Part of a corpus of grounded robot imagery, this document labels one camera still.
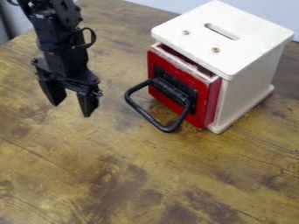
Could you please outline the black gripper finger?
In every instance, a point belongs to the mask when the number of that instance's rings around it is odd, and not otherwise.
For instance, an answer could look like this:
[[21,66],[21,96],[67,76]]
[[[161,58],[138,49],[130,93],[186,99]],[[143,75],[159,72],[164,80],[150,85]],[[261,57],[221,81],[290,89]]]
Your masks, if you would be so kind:
[[51,104],[59,106],[67,98],[66,86],[62,77],[39,76],[38,78],[42,91],[45,92]]
[[102,96],[103,91],[99,87],[93,87],[78,92],[79,105],[86,117],[90,117],[95,109],[99,107],[99,98]]

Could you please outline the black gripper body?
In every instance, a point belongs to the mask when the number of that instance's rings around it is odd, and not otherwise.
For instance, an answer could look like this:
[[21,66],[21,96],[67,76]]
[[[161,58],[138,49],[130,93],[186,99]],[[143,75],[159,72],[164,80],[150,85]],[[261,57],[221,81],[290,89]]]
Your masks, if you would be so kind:
[[98,40],[93,29],[90,42],[85,39],[86,29],[77,29],[66,43],[47,49],[41,47],[43,57],[33,60],[37,76],[45,92],[55,88],[74,92],[99,92],[99,77],[90,70],[89,49]]

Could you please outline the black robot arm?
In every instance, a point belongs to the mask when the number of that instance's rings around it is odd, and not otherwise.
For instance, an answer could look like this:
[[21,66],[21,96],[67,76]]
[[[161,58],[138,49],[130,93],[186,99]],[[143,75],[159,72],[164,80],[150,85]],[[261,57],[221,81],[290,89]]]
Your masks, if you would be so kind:
[[85,116],[99,107],[101,79],[89,68],[89,48],[98,35],[85,38],[89,27],[82,28],[81,7],[74,0],[6,0],[22,8],[37,33],[37,45],[43,53],[33,59],[37,78],[50,102],[58,106],[67,92],[77,93]]

